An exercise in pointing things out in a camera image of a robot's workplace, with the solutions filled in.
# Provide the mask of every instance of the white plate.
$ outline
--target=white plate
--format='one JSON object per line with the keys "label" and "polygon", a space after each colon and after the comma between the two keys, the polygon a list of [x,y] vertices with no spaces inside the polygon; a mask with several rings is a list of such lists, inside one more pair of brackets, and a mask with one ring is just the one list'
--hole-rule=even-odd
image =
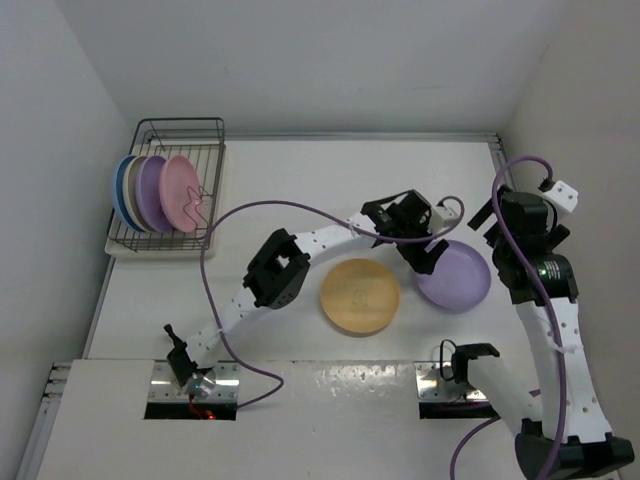
{"label": "white plate", "polygon": [[122,193],[124,194],[124,203],[127,207],[127,212],[135,224],[145,232],[155,232],[155,230],[144,221],[138,208],[138,203],[136,202],[136,177],[138,176],[142,162],[144,162],[146,158],[145,155],[140,155],[129,163],[124,172],[124,178],[122,179]]}

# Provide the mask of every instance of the white wall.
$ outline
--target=white wall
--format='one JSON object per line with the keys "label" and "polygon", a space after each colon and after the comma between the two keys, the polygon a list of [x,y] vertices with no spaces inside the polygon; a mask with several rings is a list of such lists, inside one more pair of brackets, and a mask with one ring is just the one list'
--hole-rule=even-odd
{"label": "white wall", "polygon": [[53,0],[0,0],[0,478],[51,362],[82,352],[130,133]]}
{"label": "white wall", "polygon": [[130,125],[491,130],[567,0],[56,0]]}
{"label": "white wall", "polygon": [[[580,288],[582,335],[615,432],[640,452],[640,2],[579,0],[504,132],[509,154],[548,158],[580,191],[560,248]],[[535,167],[517,181],[531,188]],[[623,470],[640,478],[640,461]]]}

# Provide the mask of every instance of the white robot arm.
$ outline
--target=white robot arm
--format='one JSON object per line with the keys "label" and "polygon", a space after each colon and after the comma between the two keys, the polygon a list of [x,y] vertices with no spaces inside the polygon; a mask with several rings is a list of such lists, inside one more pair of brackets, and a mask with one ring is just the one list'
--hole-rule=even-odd
{"label": "white robot arm", "polygon": [[[548,478],[604,475],[632,462],[634,453],[628,440],[613,436],[602,413],[582,350],[575,278],[568,260],[553,253],[569,235],[569,231],[558,224],[558,219],[573,211],[578,192],[564,182],[555,182],[545,185],[539,195],[512,192],[507,187],[502,187],[499,195],[500,210],[509,232],[537,269],[551,298],[561,327],[566,375],[561,380],[559,347],[554,342],[544,302],[496,225],[484,236],[494,249],[493,263],[525,326],[540,382],[541,401],[526,391],[490,344],[457,346],[451,361],[451,381],[471,385],[487,397],[515,436],[518,462],[528,480],[536,478],[552,448],[560,414],[560,384],[566,381],[564,436]],[[551,228],[547,226],[550,208],[554,212]],[[469,226],[477,230],[492,213],[488,202]],[[349,223],[365,232],[411,239],[436,234],[457,218],[444,205],[432,207],[420,194],[409,191],[366,203],[360,213],[350,217]],[[242,287],[222,313],[224,332],[231,333],[240,324],[250,324],[270,310],[288,305],[298,295],[310,268],[338,255],[377,247],[380,243],[339,225],[296,235],[284,229],[275,231],[249,263]],[[397,242],[396,248],[414,271],[430,274],[448,244],[441,240],[427,252],[428,243]],[[213,352],[220,332],[211,322],[184,342],[169,325],[165,330],[174,341],[167,360],[178,383],[184,387],[195,372],[215,363]]]}
{"label": "white robot arm", "polygon": [[[537,272],[556,314],[561,344],[554,340],[544,302],[503,232],[494,225],[485,234],[493,248],[493,263],[522,321],[540,382],[541,403],[533,399],[504,366],[490,344],[457,346],[452,356],[452,381],[482,391],[516,438],[516,456],[528,480],[537,478],[558,428],[560,385],[566,382],[566,419],[562,444],[550,470],[552,479],[605,475],[634,460],[631,443],[613,436],[595,394],[578,325],[578,289],[569,261],[553,253],[569,230],[558,218],[577,205],[578,192],[564,182],[543,183],[540,194],[512,192],[502,187],[500,211],[509,233]],[[553,226],[548,214],[553,212]],[[477,230],[493,213],[490,203],[469,222]],[[560,377],[558,354],[564,356]]]}

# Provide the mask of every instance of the metal rack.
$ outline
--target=metal rack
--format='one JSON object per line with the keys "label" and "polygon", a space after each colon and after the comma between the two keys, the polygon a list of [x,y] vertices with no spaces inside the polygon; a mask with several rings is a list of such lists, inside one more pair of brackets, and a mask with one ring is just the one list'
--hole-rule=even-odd
{"label": "metal rack", "polygon": [[169,159],[181,154],[193,164],[200,179],[200,192],[190,192],[202,198],[196,229],[191,233],[173,230],[169,233],[140,233],[111,212],[108,239],[133,252],[195,252],[211,248],[207,235],[212,224],[225,154],[224,121],[208,118],[146,118],[136,127],[130,155],[162,155]]}

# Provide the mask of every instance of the pink plate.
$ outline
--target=pink plate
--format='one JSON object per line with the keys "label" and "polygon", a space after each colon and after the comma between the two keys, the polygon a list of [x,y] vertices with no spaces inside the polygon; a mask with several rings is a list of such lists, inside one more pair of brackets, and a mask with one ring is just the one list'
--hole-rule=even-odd
{"label": "pink plate", "polygon": [[160,173],[160,203],[171,225],[184,233],[193,232],[200,218],[200,180],[189,159],[175,155]]}

